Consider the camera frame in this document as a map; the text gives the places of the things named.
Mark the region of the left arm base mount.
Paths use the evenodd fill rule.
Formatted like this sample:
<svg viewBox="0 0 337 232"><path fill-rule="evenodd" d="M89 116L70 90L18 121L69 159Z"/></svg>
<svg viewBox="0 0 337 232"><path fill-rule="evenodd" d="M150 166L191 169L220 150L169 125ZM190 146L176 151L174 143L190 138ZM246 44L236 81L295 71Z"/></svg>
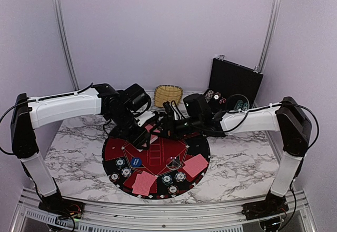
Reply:
<svg viewBox="0 0 337 232"><path fill-rule="evenodd" d="M78 227L76 222L82 217L84 203L66 199L64 200L64 206L61 208L50 208L43 202L39 203L38 208L56 215L56 219L52 224L75 230Z"/></svg>

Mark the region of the round red black poker mat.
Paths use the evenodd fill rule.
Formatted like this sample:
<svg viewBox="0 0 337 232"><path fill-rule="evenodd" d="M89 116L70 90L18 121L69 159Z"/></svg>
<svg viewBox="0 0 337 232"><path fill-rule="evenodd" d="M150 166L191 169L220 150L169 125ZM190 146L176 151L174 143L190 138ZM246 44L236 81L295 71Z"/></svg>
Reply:
<svg viewBox="0 0 337 232"><path fill-rule="evenodd" d="M188 136L187 139L171 140L162 137L150 145L148 150L139 152L131 143L120 138L107 138L102 149L102 163L103 168L109 178L112 173L119 173L120 178L116 182L112 182L117 188L123 192L145 199L168 199L181 195L193 187L195 187L201 179L205 176L208 166L203 169L197 176L191 177L183 169L184 162L190 158L201 154L209 163L211 152L207 138L199 133L194 133ZM170 170L166 167L166 160L172 156L179 156L181 160L180 168ZM131 166L131 159L139 157L142 160L142 166L133 168ZM121 170L118 170L115 161L118 158L124 158L125 167L132 170L130 177L125 178L121 175ZM132 193L132 186L135 183L138 174L143 171L148 172L157 177L154 184L151 186L148 196L138 195ZM175 174L183 172L186 174L186 180L177 182L174 178ZM170 195L167 191L168 186L162 184L162 176L169 174L173 178L173 184L179 188L179 193Z"/></svg>

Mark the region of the right aluminium frame post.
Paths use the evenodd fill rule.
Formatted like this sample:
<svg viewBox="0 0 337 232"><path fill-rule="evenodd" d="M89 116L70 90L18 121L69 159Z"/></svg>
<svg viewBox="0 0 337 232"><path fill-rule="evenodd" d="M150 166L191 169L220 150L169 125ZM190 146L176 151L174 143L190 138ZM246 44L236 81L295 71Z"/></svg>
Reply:
<svg viewBox="0 0 337 232"><path fill-rule="evenodd" d="M269 54L269 49L270 49L272 38L273 38L275 29L277 26L280 6L281 6L281 0L272 0L272 6L271 6L269 22L267 25L266 36L265 36L264 44L262 47L259 63L255 68L256 71L259 73L263 73L265 70L265 66L266 66L267 58Z"/></svg>

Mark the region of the red playing card deck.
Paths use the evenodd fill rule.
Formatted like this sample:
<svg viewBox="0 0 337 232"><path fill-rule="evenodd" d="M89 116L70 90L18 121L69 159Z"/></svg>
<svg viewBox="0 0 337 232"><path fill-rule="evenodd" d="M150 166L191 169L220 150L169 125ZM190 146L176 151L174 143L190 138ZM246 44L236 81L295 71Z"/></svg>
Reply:
<svg viewBox="0 0 337 232"><path fill-rule="evenodd" d="M150 148L150 145L158 139L157 135L153 135L150 133L150 130L153 127L152 124L145 124L144 127L147 130L147 134L145 135L145 142L137 148L139 152L143 150L148 150Z"/></svg>

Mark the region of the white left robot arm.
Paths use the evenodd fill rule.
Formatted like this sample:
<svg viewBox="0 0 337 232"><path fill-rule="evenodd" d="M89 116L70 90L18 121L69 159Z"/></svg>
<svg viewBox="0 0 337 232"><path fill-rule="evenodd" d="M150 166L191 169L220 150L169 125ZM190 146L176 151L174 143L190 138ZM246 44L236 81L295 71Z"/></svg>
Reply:
<svg viewBox="0 0 337 232"><path fill-rule="evenodd" d="M12 153L16 156L54 213L66 210L53 177L39 152L35 130L65 119L101 115L115 128L110 137L121 138L138 149L149 148L150 134L145 123L155 114L149 110L151 98L138 84L116 91L109 84L91 84L83 90L45 97L20 94L11 121Z"/></svg>

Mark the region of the green chips in case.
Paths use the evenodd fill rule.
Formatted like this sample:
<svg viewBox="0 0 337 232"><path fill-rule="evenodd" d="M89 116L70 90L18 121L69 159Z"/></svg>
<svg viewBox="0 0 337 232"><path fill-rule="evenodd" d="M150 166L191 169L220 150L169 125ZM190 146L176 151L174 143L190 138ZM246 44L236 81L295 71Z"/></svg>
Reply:
<svg viewBox="0 0 337 232"><path fill-rule="evenodd" d="M248 110L250 108L249 101L238 100L234 106L234 110Z"/></svg>

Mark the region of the red dice in case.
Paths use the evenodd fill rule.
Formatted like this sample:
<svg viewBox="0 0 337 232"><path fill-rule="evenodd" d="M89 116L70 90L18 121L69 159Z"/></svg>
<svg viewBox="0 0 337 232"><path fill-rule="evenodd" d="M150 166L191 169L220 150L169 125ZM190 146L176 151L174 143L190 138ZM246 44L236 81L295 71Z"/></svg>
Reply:
<svg viewBox="0 0 337 232"><path fill-rule="evenodd" d="M225 103L226 103L226 98L222 97L222 98L219 100L219 103L220 103L220 104L225 104Z"/></svg>

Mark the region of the blue small blind button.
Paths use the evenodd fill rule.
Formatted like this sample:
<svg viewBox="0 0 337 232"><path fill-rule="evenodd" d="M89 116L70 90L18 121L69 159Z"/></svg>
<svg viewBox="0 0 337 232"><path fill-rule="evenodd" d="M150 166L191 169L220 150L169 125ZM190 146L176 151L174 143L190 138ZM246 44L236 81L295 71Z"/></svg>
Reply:
<svg viewBox="0 0 337 232"><path fill-rule="evenodd" d="M139 157L134 157L131 159L131 166L133 168L138 168L142 166L142 160Z"/></svg>

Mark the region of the red black chip stack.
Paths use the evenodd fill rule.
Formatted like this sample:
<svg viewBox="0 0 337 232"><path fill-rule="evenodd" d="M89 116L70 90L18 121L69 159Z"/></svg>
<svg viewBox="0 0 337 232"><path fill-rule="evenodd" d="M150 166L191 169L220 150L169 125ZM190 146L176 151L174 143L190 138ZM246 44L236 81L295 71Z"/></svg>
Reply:
<svg viewBox="0 0 337 232"><path fill-rule="evenodd" d="M179 188L175 185L170 185L168 186L167 191L170 195L176 195L179 193Z"/></svg>
<svg viewBox="0 0 337 232"><path fill-rule="evenodd" d="M109 179L111 182L116 182L118 181L120 178L119 173L112 173L111 175L109 175Z"/></svg>

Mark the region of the dealt red card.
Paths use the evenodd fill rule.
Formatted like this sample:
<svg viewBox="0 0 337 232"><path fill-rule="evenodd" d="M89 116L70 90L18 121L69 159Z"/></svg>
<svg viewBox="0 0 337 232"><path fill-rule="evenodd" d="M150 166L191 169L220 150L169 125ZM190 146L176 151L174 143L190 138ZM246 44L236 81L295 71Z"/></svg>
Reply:
<svg viewBox="0 0 337 232"><path fill-rule="evenodd" d="M133 188L149 190L156 179L157 177L155 175L143 171L137 175Z"/></svg>
<svg viewBox="0 0 337 232"><path fill-rule="evenodd" d="M151 185L152 180L150 178L144 178L139 175L132 186L132 193L148 196L150 193Z"/></svg>
<svg viewBox="0 0 337 232"><path fill-rule="evenodd" d="M184 163L183 169L186 173L191 176L197 176L203 169L205 169L208 165L206 160L188 160Z"/></svg>
<svg viewBox="0 0 337 232"><path fill-rule="evenodd" d="M200 173L204 168L206 168L209 162L201 155L198 154L189 160L184 162L183 169L190 175L197 175Z"/></svg>

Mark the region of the green blue chip stack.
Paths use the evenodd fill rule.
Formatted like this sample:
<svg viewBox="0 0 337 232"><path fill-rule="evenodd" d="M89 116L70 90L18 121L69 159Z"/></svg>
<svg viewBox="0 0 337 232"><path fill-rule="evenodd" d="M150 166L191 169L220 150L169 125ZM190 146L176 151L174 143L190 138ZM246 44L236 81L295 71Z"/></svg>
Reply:
<svg viewBox="0 0 337 232"><path fill-rule="evenodd" d="M162 181L162 184L166 186L173 184L173 178L169 174L163 175L161 181Z"/></svg>
<svg viewBox="0 0 337 232"><path fill-rule="evenodd" d="M124 160L124 158L118 158L115 161L115 165L116 165L116 167L117 167L118 170L124 168L124 166L125 166L125 160Z"/></svg>

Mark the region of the aluminium front rail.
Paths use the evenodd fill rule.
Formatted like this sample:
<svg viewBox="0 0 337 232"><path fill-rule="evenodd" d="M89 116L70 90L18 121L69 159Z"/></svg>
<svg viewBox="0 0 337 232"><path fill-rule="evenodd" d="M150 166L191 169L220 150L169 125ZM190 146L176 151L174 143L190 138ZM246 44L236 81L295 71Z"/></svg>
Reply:
<svg viewBox="0 0 337 232"><path fill-rule="evenodd" d="M196 204L121 204L84 200L76 231L262 231L261 223L272 217L247 220L243 204L264 196ZM72 223L56 222L57 215L38 208L39 198L23 190L14 212L10 231L47 231L55 226L69 231Z"/></svg>

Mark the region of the left aluminium frame post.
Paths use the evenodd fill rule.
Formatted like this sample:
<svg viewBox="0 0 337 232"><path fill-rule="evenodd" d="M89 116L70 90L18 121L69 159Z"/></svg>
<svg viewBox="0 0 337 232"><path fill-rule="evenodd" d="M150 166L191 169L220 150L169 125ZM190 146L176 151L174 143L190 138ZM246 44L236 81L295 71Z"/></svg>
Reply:
<svg viewBox="0 0 337 232"><path fill-rule="evenodd" d="M55 11L55 17L56 17L58 32L59 32L60 40L61 40L61 46L62 46L62 49L63 49L65 61L66 61L66 67L67 67L67 70L68 70L68 73L69 73L69 76L70 76L70 80L71 80L73 89L78 90L79 89L79 83L78 83L78 80L77 80L77 77L76 77L75 68L74 68L74 65L73 65L71 52L70 52L70 48L69 48L69 45L68 45L66 29L65 29L64 19L63 19L61 0L53 0L53 5L54 5L54 11Z"/></svg>

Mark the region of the clear round dealer button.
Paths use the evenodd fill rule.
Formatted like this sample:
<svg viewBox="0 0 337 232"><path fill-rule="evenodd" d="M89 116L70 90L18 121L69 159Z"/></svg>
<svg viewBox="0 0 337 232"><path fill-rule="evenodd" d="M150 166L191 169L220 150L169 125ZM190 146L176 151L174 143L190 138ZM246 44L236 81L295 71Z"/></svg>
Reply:
<svg viewBox="0 0 337 232"><path fill-rule="evenodd" d="M176 170L181 166L181 160L179 156L169 157L166 162L166 167L170 170Z"/></svg>

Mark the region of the black poker chip case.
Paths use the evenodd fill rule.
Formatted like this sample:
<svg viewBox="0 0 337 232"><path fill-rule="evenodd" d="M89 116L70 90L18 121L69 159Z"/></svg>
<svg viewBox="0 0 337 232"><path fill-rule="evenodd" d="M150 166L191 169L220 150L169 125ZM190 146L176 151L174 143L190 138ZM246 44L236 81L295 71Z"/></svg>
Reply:
<svg viewBox="0 0 337 232"><path fill-rule="evenodd" d="M251 68L214 58L207 89L214 91L212 99L208 102L211 111L216 113L220 110L233 110L240 99L244 102L249 101L252 107L262 79L263 74ZM225 104L219 103L222 97L226 98Z"/></svg>

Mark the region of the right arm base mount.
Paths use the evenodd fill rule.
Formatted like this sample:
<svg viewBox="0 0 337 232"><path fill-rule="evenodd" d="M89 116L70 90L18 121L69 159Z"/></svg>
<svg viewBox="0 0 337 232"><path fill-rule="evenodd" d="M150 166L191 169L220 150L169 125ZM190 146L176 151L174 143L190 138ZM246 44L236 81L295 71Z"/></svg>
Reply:
<svg viewBox="0 0 337 232"><path fill-rule="evenodd" d="M287 203L277 204L274 201L255 201L242 205L241 213L246 220L259 219L263 231L278 231L287 217Z"/></svg>

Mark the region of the woven bamboo tray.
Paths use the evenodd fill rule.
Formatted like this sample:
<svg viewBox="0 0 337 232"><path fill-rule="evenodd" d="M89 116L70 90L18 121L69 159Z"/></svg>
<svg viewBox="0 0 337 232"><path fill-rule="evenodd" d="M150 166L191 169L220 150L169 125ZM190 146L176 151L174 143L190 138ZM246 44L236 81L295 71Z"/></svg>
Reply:
<svg viewBox="0 0 337 232"><path fill-rule="evenodd" d="M181 102L183 88L174 85L159 85L154 91L154 106L163 108L164 102Z"/></svg>

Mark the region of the blue white chips in case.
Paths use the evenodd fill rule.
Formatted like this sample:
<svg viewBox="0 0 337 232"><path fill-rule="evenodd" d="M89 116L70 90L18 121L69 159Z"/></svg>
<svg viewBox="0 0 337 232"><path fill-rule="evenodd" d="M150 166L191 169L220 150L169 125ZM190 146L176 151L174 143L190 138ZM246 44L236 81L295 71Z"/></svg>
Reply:
<svg viewBox="0 0 337 232"><path fill-rule="evenodd" d="M213 95L214 95L213 90L209 89L205 92L204 97L205 97L205 100L206 100L207 103L212 99Z"/></svg>

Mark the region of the aluminium frame post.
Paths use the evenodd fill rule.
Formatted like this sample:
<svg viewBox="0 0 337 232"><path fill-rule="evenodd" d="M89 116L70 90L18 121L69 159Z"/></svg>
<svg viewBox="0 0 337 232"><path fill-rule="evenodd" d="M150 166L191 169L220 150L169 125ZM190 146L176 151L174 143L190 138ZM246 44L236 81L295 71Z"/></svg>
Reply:
<svg viewBox="0 0 337 232"><path fill-rule="evenodd" d="M263 73L265 70L265 66L266 66L267 58L269 54L269 49L270 49L272 38L273 38L275 29L277 26L280 6L281 6L281 0L272 0L272 6L271 6L269 22L267 25L266 36L265 36L264 44L262 47L259 63L255 68L256 71L259 73Z"/></svg>
<svg viewBox="0 0 337 232"><path fill-rule="evenodd" d="M78 90L79 89L79 83L78 83L78 80L77 80L77 77L76 77L75 68L74 68L74 65L73 65L71 52L70 52L70 48L69 48L69 45L68 45L66 29L65 29L64 19L63 19L61 0L53 0L53 5L54 5L54 11L55 11L55 17L56 17L58 32L59 32L60 40L61 40L61 46L62 46L62 49L63 49L65 61L66 61L66 67L67 67L67 70L68 70L68 73L69 73L69 76L70 76L70 80L71 80L73 89Z"/></svg>

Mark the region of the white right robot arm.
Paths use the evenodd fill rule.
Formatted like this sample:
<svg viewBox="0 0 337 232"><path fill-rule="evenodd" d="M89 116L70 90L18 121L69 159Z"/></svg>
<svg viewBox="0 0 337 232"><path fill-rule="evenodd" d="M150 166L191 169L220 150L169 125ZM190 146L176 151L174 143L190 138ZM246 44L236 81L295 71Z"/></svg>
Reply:
<svg viewBox="0 0 337 232"><path fill-rule="evenodd" d="M208 136L223 137L245 132L279 132L283 142L283 154L276 177L269 190L270 197L261 203L261 211L272 215L281 207L281 199L298 176L304 157L315 144L311 139L312 123L307 117L311 110L299 105L292 97L285 97L278 103L271 103L246 110L211 111L201 94L184 98L187 116L178 113L176 119L173 106L163 104L164 113L151 128L150 133L164 138L181 139L184 135L200 132Z"/></svg>

